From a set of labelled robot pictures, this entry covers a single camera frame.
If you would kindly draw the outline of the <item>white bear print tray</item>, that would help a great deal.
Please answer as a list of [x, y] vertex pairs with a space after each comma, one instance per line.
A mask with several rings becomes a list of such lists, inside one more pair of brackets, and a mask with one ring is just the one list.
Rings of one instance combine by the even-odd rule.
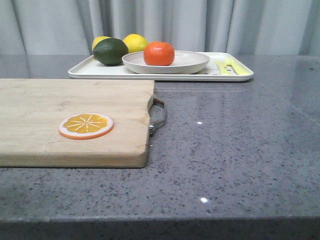
[[[191, 81], [191, 82], [245, 82], [254, 76], [254, 72], [242, 62], [228, 53], [199, 52], [210, 57], [207, 66], [193, 74], [139, 74], [125, 67], [124, 63], [116, 66], [106, 66], [92, 55], [72, 67], [68, 74], [75, 79], [108, 79], [108, 80], [157, 80], [157, 81]], [[250, 72], [249, 75], [237, 75], [231, 66], [225, 64], [226, 58], [233, 58], [241, 67]], [[219, 60], [226, 65], [231, 75], [221, 75], [214, 60]]]

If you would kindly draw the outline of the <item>green lime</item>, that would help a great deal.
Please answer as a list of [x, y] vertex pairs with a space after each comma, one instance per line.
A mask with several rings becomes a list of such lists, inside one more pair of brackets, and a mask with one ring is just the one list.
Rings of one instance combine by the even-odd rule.
[[129, 53], [127, 45], [118, 38], [106, 38], [101, 40], [93, 48], [93, 55], [97, 61], [106, 66], [120, 65], [122, 57]]

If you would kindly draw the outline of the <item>grey curtain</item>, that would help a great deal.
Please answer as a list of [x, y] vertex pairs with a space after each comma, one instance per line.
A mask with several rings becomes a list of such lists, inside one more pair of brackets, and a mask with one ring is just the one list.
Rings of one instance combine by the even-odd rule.
[[94, 38], [139, 34], [178, 50], [320, 53], [317, 0], [3, 0], [3, 55], [86, 55]]

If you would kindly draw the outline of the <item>yellow plastic knife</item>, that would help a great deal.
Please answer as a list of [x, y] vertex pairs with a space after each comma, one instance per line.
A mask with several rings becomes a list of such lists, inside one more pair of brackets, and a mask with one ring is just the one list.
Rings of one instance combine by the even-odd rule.
[[226, 69], [226, 65], [220, 60], [214, 60], [221, 75], [231, 75], [232, 73]]

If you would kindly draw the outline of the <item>wooden cutting board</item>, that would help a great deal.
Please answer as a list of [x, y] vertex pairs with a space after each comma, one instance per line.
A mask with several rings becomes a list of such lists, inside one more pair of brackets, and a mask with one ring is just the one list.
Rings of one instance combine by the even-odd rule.
[[[147, 161], [153, 80], [1, 79], [2, 167], [142, 168]], [[59, 124], [94, 113], [113, 119], [100, 137], [68, 139]]]

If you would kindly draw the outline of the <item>orange fruit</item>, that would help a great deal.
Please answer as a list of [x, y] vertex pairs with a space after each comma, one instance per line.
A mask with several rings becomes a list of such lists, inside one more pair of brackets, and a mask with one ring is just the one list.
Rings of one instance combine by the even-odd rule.
[[150, 66], [169, 66], [174, 62], [175, 49], [167, 42], [154, 41], [144, 49], [143, 59]]

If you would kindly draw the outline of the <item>yellow plastic fork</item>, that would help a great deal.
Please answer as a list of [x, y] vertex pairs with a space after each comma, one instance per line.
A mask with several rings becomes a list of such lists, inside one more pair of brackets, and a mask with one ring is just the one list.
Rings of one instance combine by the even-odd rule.
[[240, 66], [232, 57], [226, 58], [224, 62], [227, 66], [232, 67], [237, 75], [241, 75], [241, 76], [250, 75], [250, 72], [247, 71], [242, 66]]

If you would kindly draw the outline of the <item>right yellow lemon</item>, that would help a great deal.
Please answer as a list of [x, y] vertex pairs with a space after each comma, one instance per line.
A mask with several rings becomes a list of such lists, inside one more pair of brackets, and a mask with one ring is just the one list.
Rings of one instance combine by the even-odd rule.
[[144, 51], [149, 42], [139, 34], [129, 34], [124, 39], [123, 42], [128, 47], [129, 53], [141, 52]]

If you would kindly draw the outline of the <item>yellow lemon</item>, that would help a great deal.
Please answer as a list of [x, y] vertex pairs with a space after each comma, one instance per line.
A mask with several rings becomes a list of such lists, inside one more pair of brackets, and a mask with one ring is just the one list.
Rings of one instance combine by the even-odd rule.
[[92, 46], [91, 46], [92, 52], [94, 52], [94, 49], [96, 48], [96, 46], [98, 46], [99, 48], [106, 47], [108, 44], [106, 42], [104, 42], [104, 40], [110, 39], [110, 38], [111, 38], [110, 36], [96, 37], [92, 42]]
[[129, 53], [141, 52], [144, 51], [149, 42], [139, 34], [129, 34], [124, 39], [123, 42], [128, 47]]

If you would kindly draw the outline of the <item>orange slice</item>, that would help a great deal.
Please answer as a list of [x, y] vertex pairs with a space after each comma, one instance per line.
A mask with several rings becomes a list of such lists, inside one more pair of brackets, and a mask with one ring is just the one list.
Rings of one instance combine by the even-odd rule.
[[108, 134], [114, 128], [113, 119], [102, 113], [81, 113], [70, 116], [58, 126], [58, 132], [72, 140], [90, 140]]

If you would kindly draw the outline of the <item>left yellow lemon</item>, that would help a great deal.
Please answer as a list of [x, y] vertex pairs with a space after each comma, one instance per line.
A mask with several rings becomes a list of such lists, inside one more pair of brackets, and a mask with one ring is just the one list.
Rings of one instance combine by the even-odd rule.
[[108, 44], [106, 42], [104, 42], [104, 40], [110, 39], [110, 38], [111, 38], [110, 36], [96, 37], [92, 42], [92, 46], [91, 46], [92, 52], [94, 52], [94, 49], [96, 48], [96, 46], [98, 46], [99, 48], [106, 47]]

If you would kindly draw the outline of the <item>white round plate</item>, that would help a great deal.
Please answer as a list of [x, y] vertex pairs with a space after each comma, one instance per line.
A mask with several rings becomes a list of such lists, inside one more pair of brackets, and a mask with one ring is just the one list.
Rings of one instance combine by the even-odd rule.
[[171, 65], [147, 65], [144, 60], [144, 52], [134, 52], [122, 57], [126, 68], [137, 74], [194, 74], [204, 69], [210, 61], [208, 55], [176, 50], [174, 61]]

